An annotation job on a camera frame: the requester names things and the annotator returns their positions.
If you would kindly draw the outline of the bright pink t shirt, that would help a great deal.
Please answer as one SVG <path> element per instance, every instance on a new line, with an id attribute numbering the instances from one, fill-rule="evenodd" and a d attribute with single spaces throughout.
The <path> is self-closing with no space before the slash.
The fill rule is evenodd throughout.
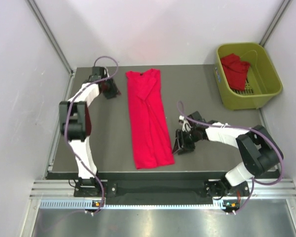
<path id="1" fill-rule="evenodd" d="M 174 164 L 161 96 L 161 71 L 128 71 L 125 75 L 135 167 L 152 169 Z"/>

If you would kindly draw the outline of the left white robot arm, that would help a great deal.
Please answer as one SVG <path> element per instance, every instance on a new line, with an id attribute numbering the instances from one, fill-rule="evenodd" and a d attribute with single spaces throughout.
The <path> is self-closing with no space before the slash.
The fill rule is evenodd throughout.
<path id="1" fill-rule="evenodd" d="M 106 67 L 92 67 L 91 75 L 78 92 L 59 103 L 60 132 L 75 156 L 78 177 L 74 179 L 76 197 L 100 197 L 104 187 L 97 177 L 98 169 L 90 148 L 92 124 L 89 106 L 100 95 L 111 99 L 119 90 Z"/>

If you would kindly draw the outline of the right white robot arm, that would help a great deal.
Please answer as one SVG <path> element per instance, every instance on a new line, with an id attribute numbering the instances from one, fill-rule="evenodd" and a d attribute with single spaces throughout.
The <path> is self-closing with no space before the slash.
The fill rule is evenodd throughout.
<path id="1" fill-rule="evenodd" d="M 223 143 L 238 149 L 242 161 L 228 171 L 215 185 L 219 196 L 234 194 L 239 185 L 261 176 L 283 161 L 283 154 L 262 125 L 253 128 L 231 126 L 215 120 L 206 121 L 198 111 L 179 117 L 182 125 L 175 134 L 173 154 L 186 154 L 195 150 L 198 141 Z"/>

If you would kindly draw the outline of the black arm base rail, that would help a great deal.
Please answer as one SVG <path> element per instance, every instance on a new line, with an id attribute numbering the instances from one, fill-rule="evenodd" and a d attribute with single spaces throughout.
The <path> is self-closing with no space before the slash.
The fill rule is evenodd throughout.
<path id="1" fill-rule="evenodd" d="M 224 172 L 100 172 L 96 181 L 73 178 L 74 197 L 105 197 L 107 205 L 211 204 L 219 198 L 239 200 L 249 195 L 247 182 L 228 187 Z"/>

